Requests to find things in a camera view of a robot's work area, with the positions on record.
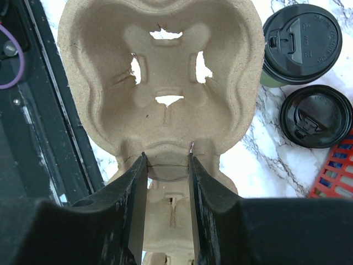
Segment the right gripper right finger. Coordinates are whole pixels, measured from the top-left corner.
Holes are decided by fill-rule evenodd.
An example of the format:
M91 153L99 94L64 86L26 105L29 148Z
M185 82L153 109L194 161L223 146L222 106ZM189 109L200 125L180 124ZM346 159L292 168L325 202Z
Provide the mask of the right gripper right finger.
M196 264L351 264L352 200L244 199L189 156Z

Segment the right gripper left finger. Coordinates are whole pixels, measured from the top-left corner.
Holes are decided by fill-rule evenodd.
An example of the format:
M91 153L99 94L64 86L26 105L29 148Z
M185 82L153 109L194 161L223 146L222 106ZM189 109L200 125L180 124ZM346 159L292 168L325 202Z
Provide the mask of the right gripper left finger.
M46 199L1 200L2 264L140 264L147 157L72 206Z

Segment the cardboard cup carrier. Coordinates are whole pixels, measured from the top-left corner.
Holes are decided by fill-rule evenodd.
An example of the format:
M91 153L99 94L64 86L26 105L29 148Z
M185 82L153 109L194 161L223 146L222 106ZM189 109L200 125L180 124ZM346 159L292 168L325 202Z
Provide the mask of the cardboard cup carrier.
M220 157L249 129L263 66L252 1L68 1L58 47L79 118L116 178L145 153L144 264L195 264L189 153L235 192Z

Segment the black coffee lid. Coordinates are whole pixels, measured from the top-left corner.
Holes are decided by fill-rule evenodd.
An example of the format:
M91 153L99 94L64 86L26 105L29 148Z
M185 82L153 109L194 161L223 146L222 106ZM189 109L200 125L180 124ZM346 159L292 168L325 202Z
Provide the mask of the black coffee lid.
M264 63L288 85L307 84L327 73L343 45L336 18L311 4L280 9L266 20L263 32Z

